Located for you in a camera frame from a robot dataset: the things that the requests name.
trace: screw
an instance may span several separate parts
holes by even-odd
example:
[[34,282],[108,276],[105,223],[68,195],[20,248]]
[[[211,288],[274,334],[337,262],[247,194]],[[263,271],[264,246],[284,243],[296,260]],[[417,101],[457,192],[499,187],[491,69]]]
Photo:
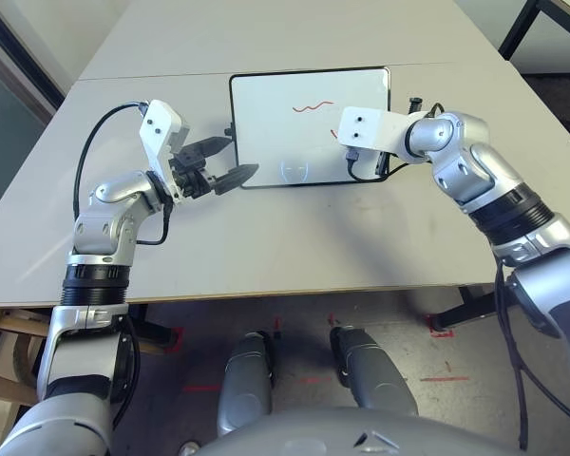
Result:
[[422,98],[412,97],[409,99],[409,111],[408,114],[412,112],[418,112],[422,108]]

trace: tabletop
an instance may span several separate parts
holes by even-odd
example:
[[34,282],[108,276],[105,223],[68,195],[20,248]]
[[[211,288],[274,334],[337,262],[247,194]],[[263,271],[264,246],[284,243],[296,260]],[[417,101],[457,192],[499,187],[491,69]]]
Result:
[[[392,109],[410,96],[485,119],[492,144],[554,210],[570,220],[570,135],[505,62],[391,65]],[[113,105],[162,99],[192,125],[188,141],[230,122],[229,74],[80,81],[0,202],[0,307],[58,301],[71,246],[71,189],[92,125]],[[101,130],[82,194],[147,169],[139,114]],[[209,159],[219,174],[234,148]],[[160,215],[140,238],[157,238]],[[167,241],[140,246],[129,301],[311,293],[490,282],[492,255],[471,220],[434,184],[428,165],[379,184],[236,189],[189,200]]]
[[452,0],[139,0],[81,79],[497,58]]

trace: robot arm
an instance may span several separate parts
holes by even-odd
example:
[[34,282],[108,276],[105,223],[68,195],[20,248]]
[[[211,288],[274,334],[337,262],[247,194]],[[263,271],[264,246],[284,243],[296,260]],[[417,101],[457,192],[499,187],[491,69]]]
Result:
[[489,145],[484,121],[459,112],[425,115],[347,107],[338,140],[410,164],[429,162],[437,185],[513,268],[506,285],[531,323],[570,346],[570,223]]
[[[99,185],[77,217],[61,304],[53,309],[38,374],[41,402],[10,432],[0,455],[109,453],[118,420],[110,419],[110,406],[130,396],[132,372],[139,368],[124,301],[136,245],[164,241],[174,204],[211,191],[221,195],[257,170],[247,164],[210,175],[205,158],[230,139],[183,146],[189,127],[171,107],[155,100],[144,111],[140,136],[151,170]],[[143,221],[160,210],[161,239],[138,241]]]

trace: black cable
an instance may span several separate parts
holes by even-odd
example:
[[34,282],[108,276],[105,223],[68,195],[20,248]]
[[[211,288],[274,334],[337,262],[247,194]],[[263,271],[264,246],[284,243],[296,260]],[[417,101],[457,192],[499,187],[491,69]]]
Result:
[[129,389],[126,392],[126,397],[123,400],[123,404],[121,405],[118,412],[114,416],[114,420],[112,420],[113,428],[116,428],[123,419],[124,413],[131,404],[131,400],[133,399],[133,394],[135,393],[135,389],[137,388],[137,384],[140,380],[140,364],[142,359],[140,356],[140,342],[137,338],[137,334],[135,333],[135,328],[133,327],[133,322],[131,321],[131,317],[129,315],[127,315],[124,318],[124,322],[131,336],[131,341],[133,342],[133,374],[131,375],[131,381],[129,382]]
[[357,182],[365,182],[365,183],[372,183],[372,182],[384,182],[386,179],[389,178],[388,174],[385,174],[384,176],[380,176],[379,178],[375,178],[375,179],[362,179],[359,178],[358,176],[355,176],[355,174],[352,172],[352,166],[354,165],[354,163],[356,162],[356,160],[352,160],[352,159],[346,159],[346,161],[349,163],[347,166],[347,169],[349,171],[349,176],[351,176],[353,179],[355,179]]
[[409,163],[403,163],[400,164],[399,166],[397,166],[395,169],[393,169],[392,171],[389,171],[389,173],[387,174],[387,177],[392,176],[393,174],[395,174],[397,171],[402,170],[403,168],[405,168],[406,166],[409,166]]
[[528,378],[536,385],[536,387],[544,394],[547,399],[549,399],[553,404],[555,404],[568,418],[570,418],[570,408],[567,407],[558,397],[553,394],[545,385],[542,384],[541,380],[534,374],[530,368],[522,360],[522,370]]
[[503,264],[497,259],[497,272],[494,283],[494,305],[496,308],[496,315],[498,317],[501,331],[506,342],[511,359],[511,366],[515,373],[515,381],[518,389],[518,397],[520,402],[520,449],[527,449],[528,440],[528,417],[527,407],[525,402],[525,393],[523,390],[523,380],[521,373],[524,372],[527,377],[536,385],[536,387],[549,399],[558,409],[560,409],[568,418],[570,418],[570,408],[567,407],[555,394],[553,394],[534,372],[525,364],[522,356],[520,355],[515,337],[511,331],[511,322],[509,319],[508,310],[504,303],[504,273]]
[[364,182],[364,183],[384,182],[386,179],[388,179],[390,176],[395,174],[397,171],[399,171],[399,170],[401,170],[401,169],[403,169],[409,165],[409,163],[403,163],[403,164],[400,164],[399,166],[397,166],[392,171],[390,171],[390,154],[388,154],[387,155],[387,165],[386,165],[387,172],[386,172],[386,174],[380,176],[379,178],[375,178],[375,179],[362,179],[362,178],[359,178],[358,176],[355,176],[355,174],[352,172],[352,166],[354,165],[356,160],[347,159],[347,162],[348,162],[347,168],[349,171],[349,176],[351,176],[357,182]]
[[164,206],[162,208],[162,236],[159,240],[137,240],[138,245],[160,245],[166,239],[169,234],[169,219],[171,218],[171,212],[173,212],[173,199],[171,197],[166,197]]
[[74,220],[76,220],[80,215],[80,199],[79,199],[80,180],[83,175],[83,167],[85,166],[86,154],[88,154],[88,149],[90,148],[91,143],[95,138],[95,135],[97,135],[97,132],[100,130],[105,121],[107,121],[117,112],[122,111],[123,109],[128,109],[129,107],[137,107],[139,109],[142,109],[143,107],[147,108],[147,106],[148,103],[146,102],[128,102],[125,104],[121,104],[120,106],[113,107],[104,114],[104,116],[95,124],[95,126],[91,130],[90,134],[88,135],[88,138],[86,138],[85,145],[83,146],[83,151],[80,154],[80,159],[78,160],[78,166],[76,168],[76,177],[74,178],[74,198],[72,202],[72,206],[74,209]]
[[503,264],[498,259],[496,259],[496,264],[496,278],[494,279],[494,306],[496,308],[496,315],[498,317],[499,325],[501,326],[501,332],[503,333],[506,349],[509,353],[509,360],[511,361],[511,368],[513,369],[513,375],[515,377],[515,387],[517,389],[517,397],[520,407],[520,449],[526,451],[528,448],[528,410],[525,402],[525,390],[523,388],[522,366],[520,363],[521,359],[508,322],[508,311],[504,306],[503,301]]
[[435,113],[437,112],[437,109],[439,109],[442,114],[444,112],[446,112],[446,110],[444,109],[444,106],[441,103],[436,103],[433,105],[433,107],[430,109],[430,111],[425,115],[425,118],[435,117]]

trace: black cylinder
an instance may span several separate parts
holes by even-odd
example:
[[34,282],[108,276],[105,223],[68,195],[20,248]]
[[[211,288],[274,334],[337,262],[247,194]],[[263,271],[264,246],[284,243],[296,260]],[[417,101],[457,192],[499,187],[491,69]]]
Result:
[[129,285],[128,266],[103,264],[68,265],[62,306],[106,306],[123,304]]
[[553,213],[541,197],[521,183],[469,216],[492,245],[500,245],[540,228]]

